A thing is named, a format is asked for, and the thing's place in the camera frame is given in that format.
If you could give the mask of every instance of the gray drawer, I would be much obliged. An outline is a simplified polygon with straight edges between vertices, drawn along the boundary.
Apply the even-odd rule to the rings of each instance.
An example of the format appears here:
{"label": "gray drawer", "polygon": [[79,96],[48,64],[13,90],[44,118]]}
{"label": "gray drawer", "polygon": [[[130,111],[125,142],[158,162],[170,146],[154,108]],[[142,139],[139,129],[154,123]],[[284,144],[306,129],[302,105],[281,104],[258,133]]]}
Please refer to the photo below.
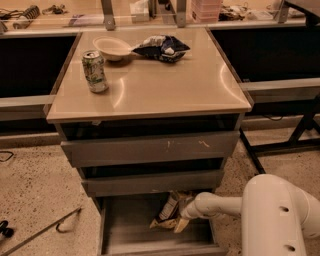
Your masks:
{"label": "gray drawer", "polygon": [[228,157],[238,131],[64,141],[72,167],[179,161]]}
{"label": "gray drawer", "polygon": [[227,251],[215,243],[208,220],[191,221],[180,234],[174,234],[172,230],[150,229],[152,219],[166,198],[167,194],[105,198],[98,255],[226,255]]}
{"label": "gray drawer", "polygon": [[82,186],[89,197],[159,193],[171,190],[215,190],[220,185],[223,174],[222,170],[201,170],[96,178],[83,180]]}

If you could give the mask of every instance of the white bowl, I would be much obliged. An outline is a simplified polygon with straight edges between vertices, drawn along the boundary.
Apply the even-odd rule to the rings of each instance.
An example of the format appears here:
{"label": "white bowl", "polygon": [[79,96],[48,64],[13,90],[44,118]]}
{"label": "white bowl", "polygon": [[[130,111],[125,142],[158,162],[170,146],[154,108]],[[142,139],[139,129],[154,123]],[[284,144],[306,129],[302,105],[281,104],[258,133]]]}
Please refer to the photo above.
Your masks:
{"label": "white bowl", "polygon": [[131,54],[131,46],[125,41],[114,37],[97,37],[93,39],[93,45],[105,59],[111,61],[119,61]]}

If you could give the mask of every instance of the metal rod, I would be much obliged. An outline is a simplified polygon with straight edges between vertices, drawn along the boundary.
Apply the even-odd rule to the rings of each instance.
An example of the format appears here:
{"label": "metal rod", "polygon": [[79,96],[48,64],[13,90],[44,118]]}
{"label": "metal rod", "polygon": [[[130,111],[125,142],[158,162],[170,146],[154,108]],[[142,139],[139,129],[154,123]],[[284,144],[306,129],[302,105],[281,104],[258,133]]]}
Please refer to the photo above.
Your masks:
{"label": "metal rod", "polygon": [[55,225],[60,224],[61,222],[63,222],[65,219],[67,219],[68,217],[70,217],[71,215],[78,213],[81,211],[81,208],[77,208],[74,211],[68,213],[67,215],[65,215],[64,217],[62,217],[61,219],[53,222],[52,224],[50,224],[49,226],[47,226],[46,228],[40,230],[39,232],[35,233],[34,235],[32,235],[31,237],[29,237],[28,239],[22,241],[20,244],[14,246],[13,248],[11,248],[9,251],[6,251],[5,253],[1,254],[1,256],[7,256],[10,255],[11,253],[15,252],[16,250],[18,250],[19,248],[21,248],[22,246],[26,245],[27,243],[31,242],[33,239],[35,239],[36,237],[38,237],[39,235],[41,235],[42,233],[46,232],[47,230],[49,230],[50,228],[52,228]]}

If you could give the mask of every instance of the open drawer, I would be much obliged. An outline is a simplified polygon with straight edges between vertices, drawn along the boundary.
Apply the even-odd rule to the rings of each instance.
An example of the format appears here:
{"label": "open drawer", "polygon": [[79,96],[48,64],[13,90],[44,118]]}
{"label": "open drawer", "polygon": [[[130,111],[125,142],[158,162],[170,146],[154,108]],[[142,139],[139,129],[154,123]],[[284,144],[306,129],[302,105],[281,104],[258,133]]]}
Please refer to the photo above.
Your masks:
{"label": "open drawer", "polygon": [[72,167],[181,161],[228,157],[238,131],[63,141]]}
{"label": "open drawer", "polygon": [[179,234],[150,229],[167,193],[104,198],[98,255],[223,256],[208,220],[194,220]]}

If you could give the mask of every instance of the drawer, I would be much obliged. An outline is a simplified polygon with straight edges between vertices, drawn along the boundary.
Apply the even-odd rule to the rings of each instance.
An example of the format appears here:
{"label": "drawer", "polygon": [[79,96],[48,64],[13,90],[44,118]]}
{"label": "drawer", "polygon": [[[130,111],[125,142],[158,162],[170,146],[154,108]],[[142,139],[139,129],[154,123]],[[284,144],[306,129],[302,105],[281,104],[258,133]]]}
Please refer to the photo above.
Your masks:
{"label": "drawer", "polygon": [[238,131],[64,141],[62,149],[76,168],[228,157]]}
{"label": "drawer", "polygon": [[67,140],[221,132],[238,130],[239,114],[63,123]]}
{"label": "drawer", "polygon": [[150,229],[167,193],[104,198],[98,255],[223,256],[208,220],[194,220],[179,234]]}
{"label": "drawer", "polygon": [[89,197],[105,197],[171,190],[215,190],[220,185],[222,170],[169,172],[109,178],[86,179],[82,186]]}

